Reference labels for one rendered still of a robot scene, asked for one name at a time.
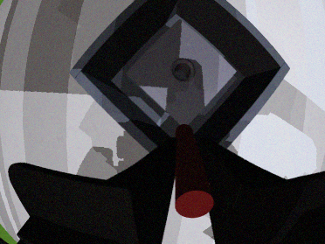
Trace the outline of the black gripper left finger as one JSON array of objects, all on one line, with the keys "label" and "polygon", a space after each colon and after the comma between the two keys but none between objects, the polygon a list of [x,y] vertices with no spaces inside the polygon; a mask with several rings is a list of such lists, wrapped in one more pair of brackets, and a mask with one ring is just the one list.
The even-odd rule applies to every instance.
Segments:
[{"label": "black gripper left finger", "polygon": [[176,151],[176,137],[169,137],[110,179],[24,162],[12,164],[8,172],[10,184],[30,216],[120,244],[163,244]]}]

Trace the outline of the grey square plate with hole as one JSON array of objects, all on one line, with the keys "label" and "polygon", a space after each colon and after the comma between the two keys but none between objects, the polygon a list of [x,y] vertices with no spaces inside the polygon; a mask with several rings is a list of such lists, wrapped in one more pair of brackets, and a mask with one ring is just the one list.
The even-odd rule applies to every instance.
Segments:
[{"label": "grey square plate with hole", "polygon": [[[183,71],[185,79],[176,77]],[[127,75],[180,124],[189,124],[237,70],[184,21],[164,32]]]}]

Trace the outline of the dark red cylinder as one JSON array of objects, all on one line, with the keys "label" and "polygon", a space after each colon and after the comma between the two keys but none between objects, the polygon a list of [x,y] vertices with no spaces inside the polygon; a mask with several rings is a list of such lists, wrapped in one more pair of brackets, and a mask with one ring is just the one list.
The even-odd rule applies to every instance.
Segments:
[{"label": "dark red cylinder", "polygon": [[199,218],[207,214],[214,199],[197,140],[189,124],[176,128],[176,201],[175,209],[184,218]]}]

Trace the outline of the dark grey open box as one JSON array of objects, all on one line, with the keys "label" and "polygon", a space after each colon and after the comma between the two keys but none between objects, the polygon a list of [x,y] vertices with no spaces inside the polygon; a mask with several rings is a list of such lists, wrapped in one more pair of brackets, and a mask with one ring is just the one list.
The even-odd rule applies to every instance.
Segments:
[{"label": "dark grey open box", "polygon": [[176,21],[184,21],[237,70],[189,123],[197,146],[227,150],[271,99],[290,66],[227,0],[135,0],[71,69],[72,77],[149,152],[176,137],[179,122],[127,75]]}]

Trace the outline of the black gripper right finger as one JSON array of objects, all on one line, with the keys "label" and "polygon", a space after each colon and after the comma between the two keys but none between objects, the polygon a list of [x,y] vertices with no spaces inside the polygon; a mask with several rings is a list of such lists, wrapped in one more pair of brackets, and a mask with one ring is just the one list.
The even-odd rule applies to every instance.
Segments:
[{"label": "black gripper right finger", "polygon": [[215,244],[280,244],[297,219],[325,206],[325,171],[284,179],[201,137]]}]

